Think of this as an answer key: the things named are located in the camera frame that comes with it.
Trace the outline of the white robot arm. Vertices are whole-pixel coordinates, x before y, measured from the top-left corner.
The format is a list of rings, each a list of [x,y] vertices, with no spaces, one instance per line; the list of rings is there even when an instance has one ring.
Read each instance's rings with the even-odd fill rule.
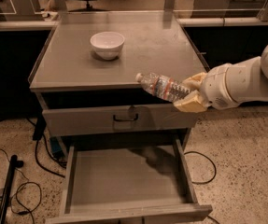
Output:
[[[224,110],[246,102],[268,102],[268,45],[261,56],[236,64],[225,63],[189,77],[183,84],[191,88],[191,93],[174,102],[181,112],[199,113],[208,107]]]

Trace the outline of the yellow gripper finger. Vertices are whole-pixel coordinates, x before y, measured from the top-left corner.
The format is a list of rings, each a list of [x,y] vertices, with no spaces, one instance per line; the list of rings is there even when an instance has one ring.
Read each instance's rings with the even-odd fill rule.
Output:
[[[174,107],[181,112],[200,113],[207,110],[207,103],[198,91],[192,91],[185,98],[175,101]]]
[[[192,77],[188,77],[182,81],[182,84],[189,88],[191,91],[199,90],[203,80],[206,77],[205,72],[198,73]]]

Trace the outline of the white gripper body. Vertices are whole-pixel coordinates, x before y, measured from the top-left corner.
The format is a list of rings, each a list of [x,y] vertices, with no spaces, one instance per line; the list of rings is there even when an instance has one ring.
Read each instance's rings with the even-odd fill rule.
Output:
[[[226,83],[226,75],[231,65],[225,63],[211,69],[200,86],[200,94],[206,104],[217,110],[236,108],[239,106],[232,98]]]

